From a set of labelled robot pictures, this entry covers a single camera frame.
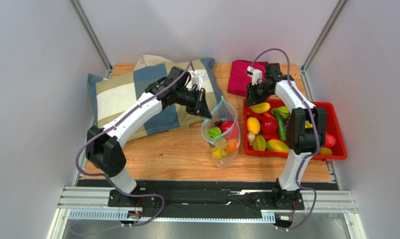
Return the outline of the orange fruit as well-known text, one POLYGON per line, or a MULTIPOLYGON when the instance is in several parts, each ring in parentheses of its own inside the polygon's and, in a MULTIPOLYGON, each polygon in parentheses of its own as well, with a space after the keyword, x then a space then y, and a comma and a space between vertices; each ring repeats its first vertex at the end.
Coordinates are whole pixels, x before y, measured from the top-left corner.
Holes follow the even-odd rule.
POLYGON ((230 138, 227 140, 227 146, 225 151, 228 153, 238 150, 239 141, 236 138, 230 138))

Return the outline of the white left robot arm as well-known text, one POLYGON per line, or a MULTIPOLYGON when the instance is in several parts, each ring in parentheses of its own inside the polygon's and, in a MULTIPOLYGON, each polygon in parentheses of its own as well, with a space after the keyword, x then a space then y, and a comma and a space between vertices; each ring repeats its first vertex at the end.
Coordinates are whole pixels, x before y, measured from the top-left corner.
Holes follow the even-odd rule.
POLYGON ((197 74, 187 69, 172 67, 170 73, 149 84, 140 98, 114 121, 103 128, 92 126, 84 144, 85 157, 101 170, 110 184, 124 198, 139 198, 139 186, 126 169, 123 146, 149 119, 167 107, 183 106, 190 115, 210 119, 206 90, 199 86, 187 87, 197 74))

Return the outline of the large yellow banana bunch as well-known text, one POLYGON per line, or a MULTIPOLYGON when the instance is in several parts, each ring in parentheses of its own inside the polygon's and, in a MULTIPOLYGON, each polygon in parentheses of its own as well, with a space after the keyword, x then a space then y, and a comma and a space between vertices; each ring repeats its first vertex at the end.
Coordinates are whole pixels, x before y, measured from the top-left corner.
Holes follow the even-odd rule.
POLYGON ((213 147, 212 147, 212 156, 215 159, 223 159, 229 154, 228 151, 228 140, 225 138, 220 138, 214 141, 213 147))

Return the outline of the clear zip top bag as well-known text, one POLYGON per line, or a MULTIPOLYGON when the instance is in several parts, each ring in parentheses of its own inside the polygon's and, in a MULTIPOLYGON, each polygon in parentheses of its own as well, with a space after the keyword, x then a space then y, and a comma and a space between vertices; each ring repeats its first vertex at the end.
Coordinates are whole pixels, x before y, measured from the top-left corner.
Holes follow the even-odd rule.
POLYGON ((239 114, 222 98, 211 111, 211 115, 211 119, 203 121, 201 133, 211 148, 211 157, 217 167, 224 169, 236 158, 241 144, 239 114))

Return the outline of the purple grape bunch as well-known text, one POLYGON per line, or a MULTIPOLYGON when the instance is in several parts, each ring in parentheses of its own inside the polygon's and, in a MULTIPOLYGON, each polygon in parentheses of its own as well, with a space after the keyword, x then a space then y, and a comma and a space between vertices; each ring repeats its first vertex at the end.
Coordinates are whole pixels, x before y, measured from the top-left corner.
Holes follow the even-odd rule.
POLYGON ((221 127, 222 124, 223 124, 223 121, 222 121, 222 120, 219 120, 219 121, 216 121, 216 122, 214 123, 214 126, 216 126, 216 127, 221 127))

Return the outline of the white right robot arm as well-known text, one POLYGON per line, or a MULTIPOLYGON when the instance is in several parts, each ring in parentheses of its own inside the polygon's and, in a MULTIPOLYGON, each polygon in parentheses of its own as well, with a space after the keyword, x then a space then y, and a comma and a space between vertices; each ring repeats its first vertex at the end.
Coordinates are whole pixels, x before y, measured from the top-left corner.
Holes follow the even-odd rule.
POLYGON ((271 192, 273 206, 282 209, 300 199, 304 171, 325 143, 327 112, 305 98, 289 74, 276 72, 275 67, 268 65, 265 73, 253 66, 247 68, 246 74, 252 81, 247 85, 245 106, 263 103, 276 95, 290 111, 286 134, 288 158, 271 192))

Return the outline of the red apple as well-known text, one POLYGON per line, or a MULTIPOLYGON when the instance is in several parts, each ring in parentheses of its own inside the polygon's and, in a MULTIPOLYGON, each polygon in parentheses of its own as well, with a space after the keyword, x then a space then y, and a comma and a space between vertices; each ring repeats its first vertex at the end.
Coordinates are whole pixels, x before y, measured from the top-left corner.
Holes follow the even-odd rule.
POLYGON ((261 122, 261 131, 265 134, 274 134, 278 131, 278 122, 275 119, 266 119, 261 122))

